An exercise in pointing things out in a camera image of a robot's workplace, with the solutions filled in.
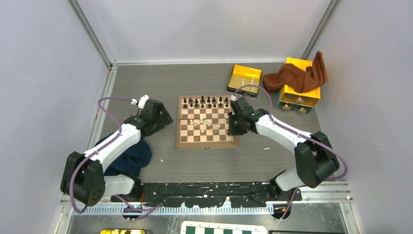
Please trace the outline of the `wooden chess board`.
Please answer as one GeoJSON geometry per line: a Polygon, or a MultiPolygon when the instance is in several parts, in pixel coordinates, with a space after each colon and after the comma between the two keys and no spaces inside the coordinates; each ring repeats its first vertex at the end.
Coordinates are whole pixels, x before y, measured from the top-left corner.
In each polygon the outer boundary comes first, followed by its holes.
{"type": "Polygon", "coordinates": [[[229,95],[179,96],[177,148],[237,147],[237,137],[227,139],[231,112],[229,95]]]}

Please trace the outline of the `gold metal tin tray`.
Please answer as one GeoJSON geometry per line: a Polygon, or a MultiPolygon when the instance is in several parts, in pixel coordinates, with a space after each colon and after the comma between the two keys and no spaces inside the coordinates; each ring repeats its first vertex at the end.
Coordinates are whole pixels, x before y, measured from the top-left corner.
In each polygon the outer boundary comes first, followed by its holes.
{"type": "MultiPolygon", "coordinates": [[[[263,71],[260,69],[234,64],[226,85],[226,91],[232,94],[242,86],[260,86],[262,76],[263,71]]],[[[245,97],[257,98],[259,88],[247,86],[245,88],[241,88],[237,94],[245,97]]]]}

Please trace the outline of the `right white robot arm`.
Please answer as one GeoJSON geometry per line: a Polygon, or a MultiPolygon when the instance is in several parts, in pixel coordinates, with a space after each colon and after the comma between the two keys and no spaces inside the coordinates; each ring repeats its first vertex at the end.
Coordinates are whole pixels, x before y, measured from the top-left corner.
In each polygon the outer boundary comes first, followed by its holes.
{"type": "Polygon", "coordinates": [[[286,170],[271,179],[270,193],[276,200],[283,200],[291,189],[317,187],[335,173],[340,165],[337,156],[330,151],[326,134],[300,131],[278,121],[264,109],[254,110],[244,97],[230,97],[230,136],[253,132],[268,137],[294,154],[295,168],[286,170]]]}

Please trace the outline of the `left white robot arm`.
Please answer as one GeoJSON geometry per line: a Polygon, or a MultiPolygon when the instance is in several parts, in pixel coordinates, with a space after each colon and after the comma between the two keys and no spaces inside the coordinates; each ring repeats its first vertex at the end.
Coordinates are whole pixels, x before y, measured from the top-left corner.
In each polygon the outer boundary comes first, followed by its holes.
{"type": "Polygon", "coordinates": [[[161,101],[147,95],[127,101],[137,106],[136,115],[123,123],[117,122],[117,131],[93,148],[83,153],[74,151],[67,157],[60,190],[69,196],[79,214],[85,209],[80,210],[77,201],[91,207],[104,197],[124,195],[130,201],[137,201],[142,195],[137,176],[127,172],[105,175],[105,172],[129,148],[172,124],[173,119],[161,101]]]}

